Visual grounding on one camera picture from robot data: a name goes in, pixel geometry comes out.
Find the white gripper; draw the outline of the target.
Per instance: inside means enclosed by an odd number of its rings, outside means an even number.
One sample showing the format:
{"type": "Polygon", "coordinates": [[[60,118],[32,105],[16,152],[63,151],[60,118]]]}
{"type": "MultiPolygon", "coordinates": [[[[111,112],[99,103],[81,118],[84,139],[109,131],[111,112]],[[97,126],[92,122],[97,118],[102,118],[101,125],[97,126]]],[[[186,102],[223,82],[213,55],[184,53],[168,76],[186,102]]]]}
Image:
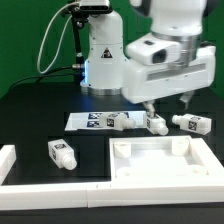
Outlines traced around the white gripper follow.
{"type": "Polygon", "coordinates": [[[183,93],[180,103],[187,109],[194,96],[192,90],[208,87],[214,80],[215,52],[215,46],[202,47],[188,67],[175,70],[167,64],[146,66],[130,59],[124,67],[122,95],[133,104],[144,102],[151,118],[155,108],[150,100],[183,93]]]}

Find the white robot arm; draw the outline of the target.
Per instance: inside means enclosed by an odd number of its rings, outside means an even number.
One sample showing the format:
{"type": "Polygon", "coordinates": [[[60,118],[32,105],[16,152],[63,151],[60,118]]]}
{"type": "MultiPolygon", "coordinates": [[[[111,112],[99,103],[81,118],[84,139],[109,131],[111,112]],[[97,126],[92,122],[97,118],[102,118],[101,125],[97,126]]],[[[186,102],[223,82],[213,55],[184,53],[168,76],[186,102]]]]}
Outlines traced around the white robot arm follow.
{"type": "Polygon", "coordinates": [[[89,14],[90,51],[81,82],[84,92],[121,94],[154,113],[156,99],[179,94],[188,104],[194,91],[212,84],[216,47],[201,40],[202,20],[221,0],[129,0],[152,20],[150,32],[123,44],[121,16],[109,0],[82,0],[89,14]]]}

